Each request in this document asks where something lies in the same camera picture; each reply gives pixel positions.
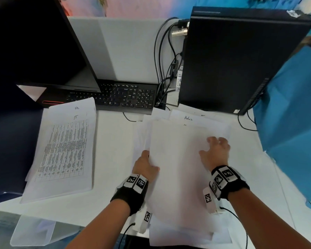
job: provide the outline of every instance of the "black keyboard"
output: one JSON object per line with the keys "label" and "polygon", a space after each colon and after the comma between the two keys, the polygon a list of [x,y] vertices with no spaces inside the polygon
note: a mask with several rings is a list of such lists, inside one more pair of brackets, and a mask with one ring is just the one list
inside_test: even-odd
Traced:
{"label": "black keyboard", "polygon": [[65,102],[93,97],[97,110],[151,114],[157,85],[136,83],[99,83],[100,93],[67,90]]}

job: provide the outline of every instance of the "hand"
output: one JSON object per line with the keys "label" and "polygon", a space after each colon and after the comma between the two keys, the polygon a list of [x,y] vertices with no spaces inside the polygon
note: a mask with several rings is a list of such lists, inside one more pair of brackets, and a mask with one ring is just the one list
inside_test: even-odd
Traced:
{"label": "hand", "polygon": [[138,174],[145,176],[145,178],[152,183],[154,179],[157,177],[158,172],[160,171],[159,167],[152,166],[149,163],[149,154],[150,152],[144,150],[142,155],[138,160],[135,162],[133,167],[133,174]]}
{"label": "hand", "polygon": [[204,166],[212,172],[218,166],[228,165],[230,145],[225,138],[208,137],[207,142],[210,144],[208,151],[199,151],[200,158]]}

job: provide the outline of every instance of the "forearm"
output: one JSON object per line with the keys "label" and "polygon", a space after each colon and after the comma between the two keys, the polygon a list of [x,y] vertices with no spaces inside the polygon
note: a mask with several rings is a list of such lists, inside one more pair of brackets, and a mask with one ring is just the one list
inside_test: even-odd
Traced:
{"label": "forearm", "polygon": [[113,200],[76,238],[67,249],[112,249],[130,214],[129,205]]}
{"label": "forearm", "polygon": [[311,249],[311,243],[269,209],[250,190],[228,194],[237,216],[256,249]]}

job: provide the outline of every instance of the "right hand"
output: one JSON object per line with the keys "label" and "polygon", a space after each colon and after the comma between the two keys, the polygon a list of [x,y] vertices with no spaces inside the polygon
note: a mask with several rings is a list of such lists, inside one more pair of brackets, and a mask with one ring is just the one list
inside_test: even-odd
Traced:
{"label": "right hand", "polygon": [[210,149],[208,151],[199,151],[204,166],[209,171],[212,171],[218,166],[228,165],[230,145],[228,144],[227,139],[222,137],[217,139],[213,136],[208,137],[207,142],[210,145]]}

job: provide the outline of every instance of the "left hand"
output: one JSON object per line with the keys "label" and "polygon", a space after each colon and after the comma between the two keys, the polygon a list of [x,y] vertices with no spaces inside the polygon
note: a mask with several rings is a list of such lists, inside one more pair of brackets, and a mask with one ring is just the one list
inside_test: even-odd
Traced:
{"label": "left hand", "polygon": [[138,160],[135,162],[135,165],[133,167],[133,174],[138,174],[144,176],[150,183],[154,181],[154,179],[157,177],[160,168],[152,166],[149,162],[149,154],[150,152],[147,150],[144,150],[142,152],[142,155]]}

